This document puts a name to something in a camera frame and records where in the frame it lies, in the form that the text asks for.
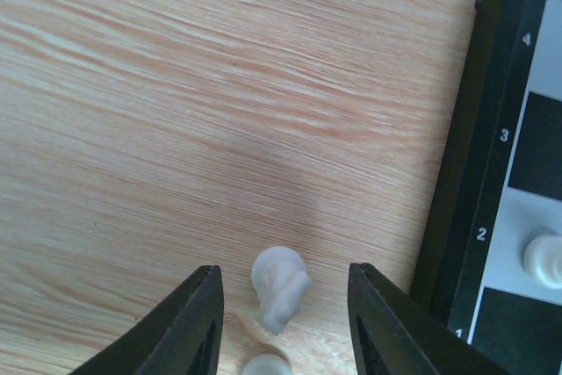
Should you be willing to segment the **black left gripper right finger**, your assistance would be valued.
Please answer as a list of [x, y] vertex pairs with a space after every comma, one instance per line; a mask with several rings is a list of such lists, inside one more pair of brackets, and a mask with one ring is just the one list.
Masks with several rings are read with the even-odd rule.
[[429, 316], [369, 263], [349, 266], [348, 313], [361, 375], [507, 372]]

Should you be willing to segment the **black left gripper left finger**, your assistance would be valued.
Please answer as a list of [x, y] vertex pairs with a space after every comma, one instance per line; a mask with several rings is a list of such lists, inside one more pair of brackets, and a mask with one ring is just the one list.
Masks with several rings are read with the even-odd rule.
[[224, 295], [218, 265], [198, 267], [151, 312], [73, 374], [215, 374]]

